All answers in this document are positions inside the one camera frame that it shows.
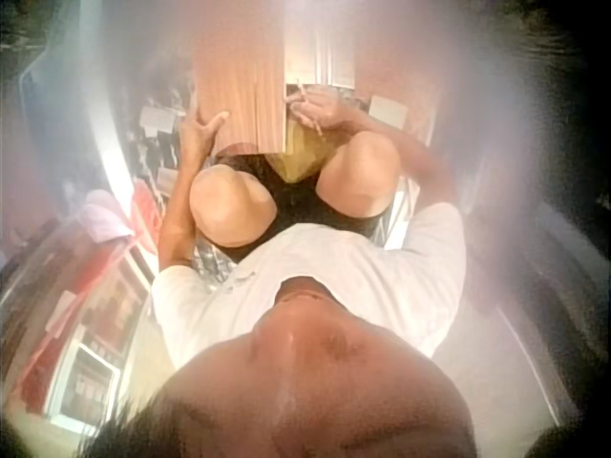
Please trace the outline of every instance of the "wooden board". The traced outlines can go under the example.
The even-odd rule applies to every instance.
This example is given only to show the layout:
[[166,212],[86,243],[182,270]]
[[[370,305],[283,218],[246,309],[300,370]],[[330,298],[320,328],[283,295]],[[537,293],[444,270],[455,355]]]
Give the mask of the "wooden board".
[[193,49],[202,120],[228,110],[216,154],[284,151],[282,1],[199,2]]

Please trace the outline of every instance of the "hand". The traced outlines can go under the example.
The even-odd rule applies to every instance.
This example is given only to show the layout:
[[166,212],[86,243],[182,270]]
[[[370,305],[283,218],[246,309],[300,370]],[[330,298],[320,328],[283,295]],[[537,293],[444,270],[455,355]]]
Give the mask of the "hand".
[[210,122],[200,123],[197,97],[191,97],[189,113],[180,123],[180,167],[198,172],[212,153],[217,132],[229,117],[229,112],[220,112]]
[[354,108],[346,104],[336,91],[329,88],[308,88],[286,98],[290,111],[299,121],[316,129],[335,129],[352,119]]

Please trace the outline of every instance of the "man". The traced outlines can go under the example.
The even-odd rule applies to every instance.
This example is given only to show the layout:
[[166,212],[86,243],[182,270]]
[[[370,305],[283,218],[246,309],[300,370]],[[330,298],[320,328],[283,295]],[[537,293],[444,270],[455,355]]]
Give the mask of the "man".
[[190,264],[196,226],[240,246],[265,232],[275,208],[248,174],[200,171],[228,114],[203,126],[194,111],[181,126],[153,285],[178,371],[133,420],[104,427],[84,456],[476,455],[469,410],[428,358],[453,321],[465,273],[448,170],[332,93],[288,103],[305,126],[351,135],[316,186],[335,210],[351,218],[383,211],[395,162],[419,184],[404,249],[296,224],[256,247],[209,295]]

